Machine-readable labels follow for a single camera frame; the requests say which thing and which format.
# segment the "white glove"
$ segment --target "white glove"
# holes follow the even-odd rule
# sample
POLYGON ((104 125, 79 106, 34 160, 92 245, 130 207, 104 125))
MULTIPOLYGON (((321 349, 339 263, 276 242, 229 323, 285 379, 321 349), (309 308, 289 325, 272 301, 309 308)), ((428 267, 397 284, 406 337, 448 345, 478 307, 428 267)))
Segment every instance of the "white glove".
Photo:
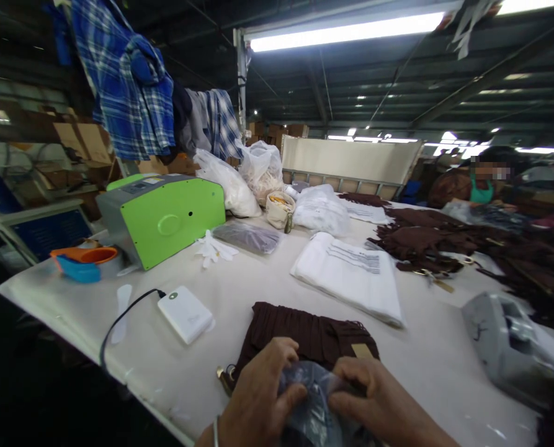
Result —
POLYGON ((197 255, 202 255, 204 260, 202 261, 202 267, 208 268, 210 266, 211 260, 217 262, 219 256, 225 261, 231 261, 235 255, 239 253, 237 248, 230 247, 224 243, 219 242, 217 239, 213 238, 210 230, 207 230, 206 236, 201 239, 198 239, 197 243, 202 246, 196 252, 197 255))

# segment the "green apron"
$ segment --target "green apron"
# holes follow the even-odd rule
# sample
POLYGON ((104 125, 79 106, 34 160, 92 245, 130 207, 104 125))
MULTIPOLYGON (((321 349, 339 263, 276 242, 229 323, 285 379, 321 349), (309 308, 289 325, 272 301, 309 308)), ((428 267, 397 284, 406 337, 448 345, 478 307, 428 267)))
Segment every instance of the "green apron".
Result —
POLYGON ((470 202, 486 204, 492 201, 492 197, 494 197, 494 187, 492 186, 491 181, 487 180, 487 182, 487 189, 477 189, 477 187, 475 186, 475 179, 471 177, 471 198, 469 198, 470 202))

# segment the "factory floor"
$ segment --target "factory floor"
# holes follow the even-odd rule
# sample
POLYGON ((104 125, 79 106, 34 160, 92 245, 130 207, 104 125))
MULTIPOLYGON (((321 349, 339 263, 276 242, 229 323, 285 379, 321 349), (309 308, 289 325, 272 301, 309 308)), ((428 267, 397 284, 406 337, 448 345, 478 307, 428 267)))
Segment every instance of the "factory floor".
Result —
MULTIPOLYGON (((0 265, 0 283, 8 278, 0 265)), ((113 379, 0 296, 0 446, 180 443, 113 379)))

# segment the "bracelet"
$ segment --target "bracelet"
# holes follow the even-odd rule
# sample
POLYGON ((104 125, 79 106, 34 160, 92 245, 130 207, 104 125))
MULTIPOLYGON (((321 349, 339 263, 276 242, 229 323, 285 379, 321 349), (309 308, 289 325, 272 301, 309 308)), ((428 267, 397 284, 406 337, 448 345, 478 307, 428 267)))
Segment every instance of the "bracelet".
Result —
POLYGON ((217 425, 219 424, 219 416, 215 418, 213 421, 213 437, 215 439, 215 447, 219 447, 219 429, 217 428, 217 425))

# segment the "white table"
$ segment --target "white table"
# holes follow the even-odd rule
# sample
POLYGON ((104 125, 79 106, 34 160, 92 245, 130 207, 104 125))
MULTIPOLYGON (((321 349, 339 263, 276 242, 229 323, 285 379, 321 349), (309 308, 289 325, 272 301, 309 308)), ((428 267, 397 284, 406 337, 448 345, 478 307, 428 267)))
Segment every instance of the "white table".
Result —
MULTIPOLYGON (((269 227, 264 218, 247 222, 269 227)), ((353 220, 352 233, 342 240, 362 245, 374 228, 353 220)), ((98 363, 101 341, 117 317, 118 287, 131 284, 132 300, 152 288, 188 287, 215 316, 212 330, 186 346, 152 294, 127 314, 126 337, 108 345, 105 357, 112 375, 186 445, 228 402, 215 371, 238 359, 256 301, 362 322, 384 365, 462 446, 535 444, 536 413, 490 383, 460 313, 478 293, 500 290, 496 281, 467 267, 449 294, 428 288, 422 276, 396 271, 407 322, 407 329, 397 330, 289 275, 310 236, 295 228, 270 256, 241 250, 233 261, 220 260, 206 271, 197 246, 190 246, 148 272, 96 284, 64 278, 48 260, 6 281, 0 293, 98 363)))

